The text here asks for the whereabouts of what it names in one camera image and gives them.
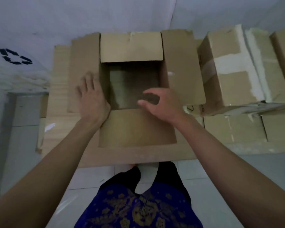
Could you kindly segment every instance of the black pants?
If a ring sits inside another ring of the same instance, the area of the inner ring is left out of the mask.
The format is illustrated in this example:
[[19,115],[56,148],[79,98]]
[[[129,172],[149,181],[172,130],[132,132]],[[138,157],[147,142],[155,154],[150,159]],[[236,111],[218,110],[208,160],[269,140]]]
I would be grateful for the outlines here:
[[[102,184],[99,189],[102,190],[111,184],[122,184],[134,193],[139,181],[140,170],[138,169],[138,167],[135,166],[127,172],[118,173],[117,175],[113,176],[104,184]],[[160,162],[154,182],[165,183],[176,188],[184,195],[187,202],[191,205],[191,199],[188,194],[188,191],[184,187],[174,163]]]

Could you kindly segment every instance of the open cardboard box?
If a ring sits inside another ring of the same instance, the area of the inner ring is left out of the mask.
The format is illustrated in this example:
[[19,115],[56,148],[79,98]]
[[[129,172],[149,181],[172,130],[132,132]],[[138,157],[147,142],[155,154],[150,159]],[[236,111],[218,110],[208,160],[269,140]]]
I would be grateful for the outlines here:
[[93,33],[72,40],[68,111],[77,113],[74,88],[87,72],[98,73],[111,113],[100,128],[100,147],[176,143],[174,128],[147,111],[137,100],[156,104],[145,89],[173,89],[183,105],[205,103],[192,31]]

